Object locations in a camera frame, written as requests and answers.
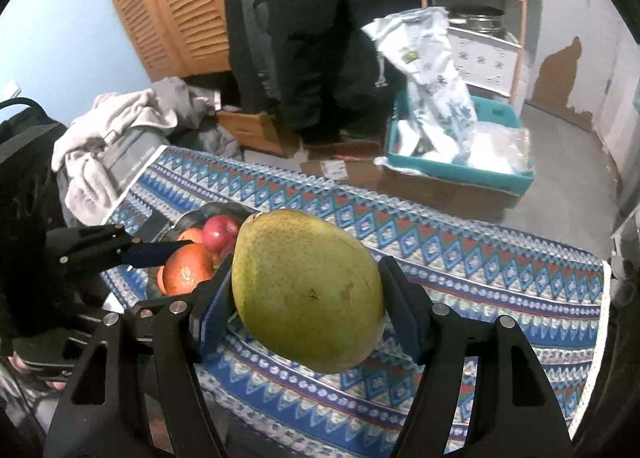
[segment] wall outlet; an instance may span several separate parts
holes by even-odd
[[[15,80],[11,79],[7,86],[2,90],[2,94],[0,94],[0,102],[8,101],[18,95],[20,95],[20,86],[18,86],[18,83]]]

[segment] cable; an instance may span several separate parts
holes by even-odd
[[[4,368],[7,370],[9,375],[11,375],[11,379],[12,379],[12,381],[14,381],[15,386],[18,389],[18,393],[20,394],[20,398],[22,399],[22,401],[27,406],[27,411],[28,411],[28,413],[29,413],[29,415],[31,417],[31,421],[32,421],[32,423],[35,424],[35,426],[37,428],[37,431],[40,433],[40,437],[42,438],[42,441],[44,442],[46,440],[46,438],[47,438],[47,434],[45,433],[44,428],[40,425],[40,422],[38,421],[38,417],[36,416],[36,412],[35,412],[33,406],[27,400],[27,395],[24,393],[24,389],[22,388],[20,380],[18,380],[18,378],[14,374],[14,366],[11,364],[11,361],[7,357],[2,357],[1,361],[4,364]]]

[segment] table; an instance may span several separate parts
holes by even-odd
[[[460,315],[512,316],[549,378],[570,433],[584,414],[607,336],[609,271],[595,256],[526,232],[444,215],[404,200],[272,167],[163,147],[105,219],[146,241],[211,201],[255,211],[291,208],[334,223],[372,255],[395,256],[411,282]],[[146,298],[145,270],[103,274],[129,307]],[[238,317],[203,365],[217,403],[278,444],[308,456],[389,455],[421,369],[388,324],[376,350],[342,374],[317,374],[268,351]],[[462,446],[473,403],[475,359],[467,359],[447,450]]]

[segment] screw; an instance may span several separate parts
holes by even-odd
[[[444,303],[436,303],[431,309],[436,315],[446,315],[450,312],[450,308]]]
[[[500,324],[505,328],[513,328],[514,326],[516,326],[516,321],[513,319],[513,317],[503,315],[500,317]]]
[[[182,313],[187,310],[187,304],[184,301],[175,301],[171,303],[169,310],[171,313]]]
[[[107,326],[112,326],[118,322],[118,319],[120,319],[120,316],[118,314],[110,312],[104,316],[104,319],[102,320],[102,322],[105,323]]]

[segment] fruit bowl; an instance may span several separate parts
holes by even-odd
[[[200,209],[190,211],[183,215],[176,224],[165,232],[159,242],[174,242],[177,241],[180,234],[187,229],[199,228],[204,226],[204,223],[212,216],[227,215],[231,216],[238,225],[242,225],[244,221],[254,214],[255,211],[240,205],[238,203],[222,203],[222,202],[209,202],[204,204]],[[158,266],[154,266],[147,269],[148,282],[146,285],[146,298],[156,299],[164,297],[164,294],[158,288]]]

